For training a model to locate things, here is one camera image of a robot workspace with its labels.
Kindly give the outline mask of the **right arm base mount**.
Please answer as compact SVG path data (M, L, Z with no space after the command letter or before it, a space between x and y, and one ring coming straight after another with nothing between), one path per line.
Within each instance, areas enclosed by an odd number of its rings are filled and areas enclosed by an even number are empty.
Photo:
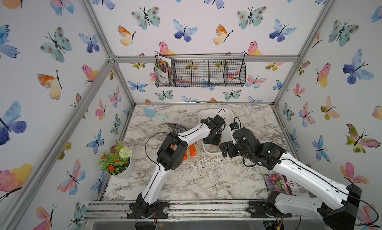
M280 194L280 192L272 191L266 200L249 201L248 207L245 209L245 211L249 213L252 218L291 218L292 214L282 213L275 206L276 197L278 197Z

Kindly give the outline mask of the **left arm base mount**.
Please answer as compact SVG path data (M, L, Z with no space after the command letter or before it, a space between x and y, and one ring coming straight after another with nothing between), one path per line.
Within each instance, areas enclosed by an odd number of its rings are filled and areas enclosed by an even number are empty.
M168 202L158 202L148 204L144 201L142 194L139 194L135 203L130 203L127 219L167 219L170 212Z

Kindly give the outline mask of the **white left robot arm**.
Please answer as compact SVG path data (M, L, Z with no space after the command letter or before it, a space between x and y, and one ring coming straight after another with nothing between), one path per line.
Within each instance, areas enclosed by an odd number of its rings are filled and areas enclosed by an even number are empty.
M200 123L185 132L176 134L170 132L157 152L155 172L147 187L138 195L136 203L139 206L151 206L158 201L159 193L169 174L183 162L187 149L199 140L211 145L220 143L224 119L216 115L202 119Z

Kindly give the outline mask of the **plain wooden handle sickle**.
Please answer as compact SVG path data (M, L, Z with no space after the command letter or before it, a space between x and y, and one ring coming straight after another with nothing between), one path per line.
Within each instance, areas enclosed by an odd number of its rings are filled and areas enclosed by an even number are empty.
M187 127L181 125L181 124L177 124L177 123L166 123L166 125L168 125L170 127L170 129L172 130L172 132L174 133L183 133L185 131L187 131Z

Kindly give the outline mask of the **labelled wooden sickle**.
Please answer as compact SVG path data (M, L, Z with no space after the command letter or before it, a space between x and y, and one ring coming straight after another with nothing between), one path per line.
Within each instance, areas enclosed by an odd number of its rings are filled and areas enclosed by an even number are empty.
M210 145L209 152L218 153L219 152L219 146L218 145Z

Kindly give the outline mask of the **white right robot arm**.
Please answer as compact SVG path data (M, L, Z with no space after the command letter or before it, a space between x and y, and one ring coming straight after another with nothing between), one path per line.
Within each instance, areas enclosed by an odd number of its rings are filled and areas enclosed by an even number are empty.
M232 140L221 143L223 157L242 157L252 166L280 173L314 194L313 198L290 196L273 191L260 208L273 217L300 215L323 221L332 230L355 228L362 190L354 184L345 186L307 167L282 147L272 142L260 143L251 130L230 124Z

